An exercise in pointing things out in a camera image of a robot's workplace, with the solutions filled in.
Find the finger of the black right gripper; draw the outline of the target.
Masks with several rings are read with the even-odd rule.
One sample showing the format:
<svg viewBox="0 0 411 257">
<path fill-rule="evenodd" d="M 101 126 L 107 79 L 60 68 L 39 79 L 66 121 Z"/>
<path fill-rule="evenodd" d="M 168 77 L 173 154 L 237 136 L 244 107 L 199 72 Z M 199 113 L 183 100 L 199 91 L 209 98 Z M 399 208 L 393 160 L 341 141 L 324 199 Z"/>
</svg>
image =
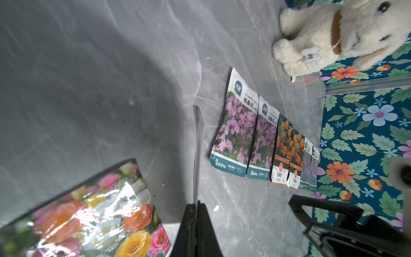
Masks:
<svg viewBox="0 0 411 257">
<path fill-rule="evenodd" d="M 304 235 L 324 257 L 409 257 L 411 239 L 381 218 L 370 215 L 363 223 L 364 212 L 358 206 L 293 195 L 289 206 L 306 227 Z M 314 221 L 303 206 L 338 214 L 332 224 Z"/>
</svg>

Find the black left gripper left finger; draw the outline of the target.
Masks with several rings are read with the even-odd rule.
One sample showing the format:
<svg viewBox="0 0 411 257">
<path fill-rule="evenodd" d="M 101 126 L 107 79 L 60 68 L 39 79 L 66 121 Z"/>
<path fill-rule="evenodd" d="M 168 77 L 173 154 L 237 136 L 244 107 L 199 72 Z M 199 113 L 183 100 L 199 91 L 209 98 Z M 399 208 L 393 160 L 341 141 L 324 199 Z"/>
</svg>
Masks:
<svg viewBox="0 0 411 257">
<path fill-rule="evenodd" d="M 194 257 L 196 249 L 196 205 L 188 204 L 170 257 Z"/>
</svg>

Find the pink cosmos seed packet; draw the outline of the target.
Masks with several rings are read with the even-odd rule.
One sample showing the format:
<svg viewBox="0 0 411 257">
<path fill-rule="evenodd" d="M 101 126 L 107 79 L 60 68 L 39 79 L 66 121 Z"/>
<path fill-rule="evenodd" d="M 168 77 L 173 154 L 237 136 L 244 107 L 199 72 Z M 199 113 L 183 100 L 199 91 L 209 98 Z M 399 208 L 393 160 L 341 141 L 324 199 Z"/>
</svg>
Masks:
<svg viewBox="0 0 411 257">
<path fill-rule="evenodd" d="M 267 181 L 273 164 L 280 112 L 262 96 L 259 97 L 258 119 L 247 177 Z"/>
</svg>

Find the marigold seed packet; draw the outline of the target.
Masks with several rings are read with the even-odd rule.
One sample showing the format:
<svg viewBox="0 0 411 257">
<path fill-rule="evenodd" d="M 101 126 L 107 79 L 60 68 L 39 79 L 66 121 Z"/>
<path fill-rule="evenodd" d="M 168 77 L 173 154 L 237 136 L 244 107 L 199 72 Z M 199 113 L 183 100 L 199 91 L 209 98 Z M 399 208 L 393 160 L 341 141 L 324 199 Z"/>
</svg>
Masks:
<svg viewBox="0 0 411 257">
<path fill-rule="evenodd" d="M 298 189 L 304 165 L 305 137 L 293 128 L 290 139 L 291 156 L 287 184 L 291 188 Z"/>
<path fill-rule="evenodd" d="M 271 181 L 274 184 L 288 186 L 287 180 L 290 170 L 292 136 L 292 123 L 283 114 L 280 114 L 277 127 L 273 168 L 271 172 Z"/>
</svg>

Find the lavender seed packet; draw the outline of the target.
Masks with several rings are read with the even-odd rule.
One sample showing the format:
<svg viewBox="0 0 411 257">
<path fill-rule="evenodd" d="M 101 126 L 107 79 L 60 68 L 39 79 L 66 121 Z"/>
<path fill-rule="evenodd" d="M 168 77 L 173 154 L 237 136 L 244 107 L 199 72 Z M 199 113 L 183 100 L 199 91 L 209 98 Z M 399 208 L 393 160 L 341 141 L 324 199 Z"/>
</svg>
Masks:
<svg viewBox="0 0 411 257">
<path fill-rule="evenodd" d="M 300 187 L 305 190 L 310 190 L 310 166 L 311 158 L 313 154 L 313 144 L 309 141 L 308 138 L 305 138 L 305 147 L 304 147 L 304 157 L 303 157 L 303 166 L 300 179 Z"/>
<path fill-rule="evenodd" d="M 310 164 L 309 185 L 312 192 L 317 191 L 317 169 L 319 166 L 320 151 L 315 146 L 313 147 L 313 155 Z"/>
</svg>

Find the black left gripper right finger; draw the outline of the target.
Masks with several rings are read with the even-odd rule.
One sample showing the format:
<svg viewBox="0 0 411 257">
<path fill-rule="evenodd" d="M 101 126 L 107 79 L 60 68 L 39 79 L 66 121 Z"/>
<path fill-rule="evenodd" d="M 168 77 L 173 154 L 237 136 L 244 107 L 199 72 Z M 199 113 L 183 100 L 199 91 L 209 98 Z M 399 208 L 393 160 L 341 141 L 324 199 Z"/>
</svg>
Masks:
<svg viewBox="0 0 411 257">
<path fill-rule="evenodd" d="M 207 207 L 198 201 L 196 215 L 196 257 L 223 257 Z"/>
</svg>

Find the pink flowers seed packet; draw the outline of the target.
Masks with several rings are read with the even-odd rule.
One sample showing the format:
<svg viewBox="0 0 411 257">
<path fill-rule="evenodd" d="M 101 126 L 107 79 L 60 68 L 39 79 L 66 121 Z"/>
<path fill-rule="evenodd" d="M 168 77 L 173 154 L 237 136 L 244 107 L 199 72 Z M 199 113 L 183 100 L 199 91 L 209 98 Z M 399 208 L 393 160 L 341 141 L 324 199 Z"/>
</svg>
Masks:
<svg viewBox="0 0 411 257">
<path fill-rule="evenodd" d="M 226 93 L 223 120 L 213 144 L 214 168 L 245 177 L 258 118 L 259 95 L 233 68 Z"/>
</svg>

